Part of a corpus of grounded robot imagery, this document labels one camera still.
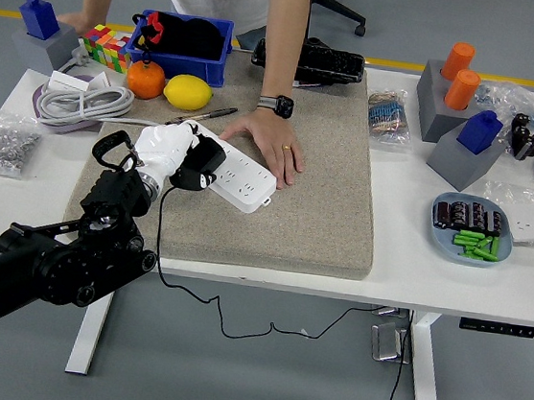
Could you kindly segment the person's right hand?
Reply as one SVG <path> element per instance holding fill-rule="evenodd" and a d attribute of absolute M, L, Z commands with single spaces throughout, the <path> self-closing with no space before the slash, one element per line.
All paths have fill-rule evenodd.
<path fill-rule="evenodd" d="M 94 29 L 98 24 L 103 25 L 104 18 L 91 16 L 85 12 L 63 13 L 57 18 L 59 23 L 72 26 L 78 35 L 85 35 Z"/>

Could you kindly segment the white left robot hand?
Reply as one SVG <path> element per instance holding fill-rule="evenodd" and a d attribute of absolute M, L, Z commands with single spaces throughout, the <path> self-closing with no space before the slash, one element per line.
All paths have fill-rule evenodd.
<path fill-rule="evenodd" d="M 175 188 L 201 191 L 216 179 L 226 154 L 215 137 L 194 122 L 147 127 L 135 144 L 136 167 L 145 186 L 158 196 L 165 182 Z"/>

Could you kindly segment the person's left hand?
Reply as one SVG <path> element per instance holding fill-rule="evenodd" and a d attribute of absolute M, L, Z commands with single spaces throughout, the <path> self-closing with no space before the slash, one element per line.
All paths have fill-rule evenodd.
<path fill-rule="evenodd" d="M 296 175 L 304 171 L 303 150 L 288 119 L 258 107 L 227 125 L 220 139 L 228 140 L 240 133 L 252 137 L 268 170 L 276 177 L 278 190 L 293 185 Z"/>

